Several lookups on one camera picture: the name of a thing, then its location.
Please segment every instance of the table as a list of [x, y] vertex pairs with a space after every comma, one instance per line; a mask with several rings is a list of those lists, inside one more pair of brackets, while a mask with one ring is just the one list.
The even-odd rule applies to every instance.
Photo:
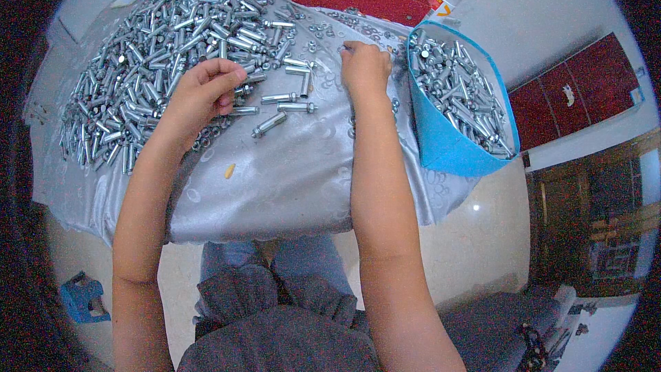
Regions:
[[[270, 6], [277, 9], [286, 0]], [[57, 49], [46, 56], [35, 83], [54, 81], [56, 91], [33, 86], [28, 105], [47, 108], [44, 125], [24, 115], [30, 125], [34, 162], [34, 201], [44, 203], [65, 228], [84, 230], [112, 245], [115, 224], [129, 176], [121, 166], [98, 172], [80, 169], [60, 155], [58, 108], [65, 105], [78, 74], [95, 56], [98, 46], [120, 23], [130, 8], [105, 9], [86, 33], [80, 51], [70, 54], [69, 64], [49, 63]], [[341, 233], [352, 227], [349, 213], [353, 142], [350, 136], [352, 109], [340, 82], [338, 47], [343, 40], [375, 43], [366, 34], [377, 30], [376, 43], [383, 49], [398, 49], [394, 56], [387, 93], [401, 106], [395, 114], [405, 165], [420, 225], [441, 221], [475, 187], [479, 179], [453, 176], [424, 169], [412, 127], [409, 76], [403, 48], [399, 45], [408, 27], [375, 18], [357, 16], [357, 29], [334, 20], [321, 8], [302, 8], [305, 20], [297, 21], [297, 44], [293, 56], [315, 60], [317, 73], [309, 101], [319, 105], [314, 114], [292, 112], [286, 122], [260, 139], [251, 129], [275, 113], [275, 105], [262, 106], [261, 113], [236, 120], [220, 137], [199, 153], [188, 153], [175, 180], [168, 206], [167, 239], [175, 243], [269, 240], [301, 235]], [[335, 37], [316, 39], [311, 23], [331, 23]], [[310, 39], [318, 40], [315, 54], [302, 51]], [[259, 96], [298, 91], [300, 76], [284, 69], [268, 72], [268, 80], [257, 85], [249, 105]], [[224, 178], [236, 164], [231, 178]]]

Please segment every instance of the pile of bolts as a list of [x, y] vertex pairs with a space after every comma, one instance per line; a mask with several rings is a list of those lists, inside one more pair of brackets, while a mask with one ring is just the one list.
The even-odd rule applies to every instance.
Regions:
[[506, 111], [463, 45], [418, 28], [410, 35], [409, 55], [418, 89], [457, 131], [497, 158], [514, 157], [505, 141]]
[[[255, 115], [244, 106], [253, 84], [266, 72], [286, 65], [302, 75], [300, 97], [307, 98], [314, 64], [290, 58], [295, 45], [294, 20], [303, 19], [287, 4], [266, 18], [274, 0], [144, 0], [105, 40], [83, 70], [62, 114], [62, 157], [95, 171], [112, 166], [121, 151], [122, 172], [132, 174], [137, 155], [158, 125], [186, 70], [215, 57], [239, 63], [248, 73], [235, 89], [232, 113], [216, 117], [202, 129], [192, 149], [211, 144], [236, 116]], [[314, 112], [296, 94], [265, 95], [262, 104], [277, 103], [277, 115], [252, 130], [263, 136], [286, 120], [287, 111]]]

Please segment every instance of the label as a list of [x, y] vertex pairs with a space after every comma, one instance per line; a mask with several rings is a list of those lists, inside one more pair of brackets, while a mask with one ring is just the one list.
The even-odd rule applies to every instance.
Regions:
[[439, 17], [449, 16], [455, 6], [446, 2], [445, 0], [427, 0], [429, 6], [432, 7], [434, 15]]

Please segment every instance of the person's right hand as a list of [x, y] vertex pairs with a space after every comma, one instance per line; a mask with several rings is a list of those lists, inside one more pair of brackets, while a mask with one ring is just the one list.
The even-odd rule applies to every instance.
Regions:
[[344, 46], [349, 50], [340, 54], [342, 82], [354, 103], [363, 95], [385, 95], [392, 70], [390, 54], [360, 41], [345, 41]]

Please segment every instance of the cloth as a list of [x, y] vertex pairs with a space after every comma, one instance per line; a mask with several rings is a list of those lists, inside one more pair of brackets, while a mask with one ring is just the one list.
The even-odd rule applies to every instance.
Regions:
[[209, 314], [178, 371], [377, 370], [366, 323], [354, 322], [364, 319], [356, 297], [319, 276], [280, 279], [248, 263], [198, 288]]
[[[266, 265], [252, 242], [205, 243], [200, 264], [200, 283], [214, 277], [227, 266], [239, 267], [248, 263]], [[331, 236], [301, 236], [292, 240], [279, 240], [271, 269], [279, 277], [315, 274], [326, 279], [341, 293], [353, 293], [344, 273], [342, 258]]]
[[[286, 0], [276, 0], [270, 12]], [[269, 240], [321, 235], [352, 228], [349, 213], [353, 143], [349, 131], [350, 98], [340, 83], [338, 47], [344, 40], [377, 43], [382, 49], [399, 50], [393, 61], [387, 93], [401, 106], [395, 114], [405, 166], [413, 193], [419, 225], [441, 221], [467, 197], [477, 178], [452, 176], [424, 169], [412, 127], [411, 94], [402, 46], [410, 28], [375, 18], [355, 16], [350, 27], [327, 16], [329, 10], [303, 8], [297, 20], [292, 55], [316, 61], [314, 92], [309, 100], [319, 106], [314, 114], [292, 112], [285, 123], [260, 139], [251, 138], [257, 124], [275, 114], [275, 105], [262, 105], [261, 113], [241, 117], [204, 151], [186, 155], [175, 181], [169, 205], [167, 239], [175, 243]], [[44, 125], [38, 118], [24, 118], [30, 125], [34, 164], [34, 201], [47, 205], [65, 228], [84, 230], [112, 244], [129, 176], [121, 166], [102, 166], [97, 172], [79, 169], [71, 159], [62, 161], [60, 110], [69, 99], [79, 73], [98, 52], [99, 45], [131, 7], [105, 9], [89, 28], [78, 54], [52, 49], [32, 87], [27, 107], [43, 105], [48, 111]], [[310, 24], [329, 23], [335, 37], [317, 39]], [[310, 40], [317, 52], [303, 51]], [[267, 72], [248, 99], [258, 105], [261, 95], [299, 92], [302, 78], [284, 69]], [[223, 177], [236, 164], [230, 179]]]

